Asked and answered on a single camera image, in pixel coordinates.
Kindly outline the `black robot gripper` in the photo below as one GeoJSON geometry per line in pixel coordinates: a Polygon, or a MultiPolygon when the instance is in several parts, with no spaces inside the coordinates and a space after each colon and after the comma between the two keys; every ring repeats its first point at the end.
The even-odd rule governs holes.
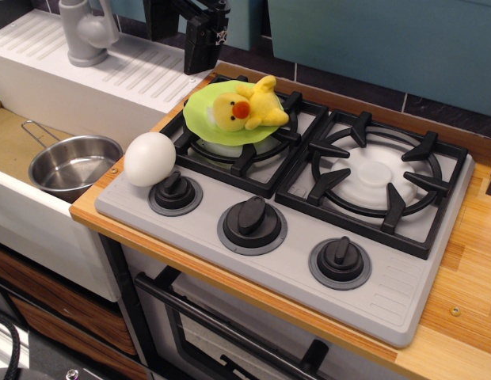
{"type": "Polygon", "coordinates": [[[187,21],[185,33],[185,66],[187,75],[198,74],[215,67],[226,43],[228,14],[227,0],[180,0],[177,9],[170,0],[144,0],[143,8],[147,36],[151,41],[164,40],[177,34],[179,14],[187,21]]]}

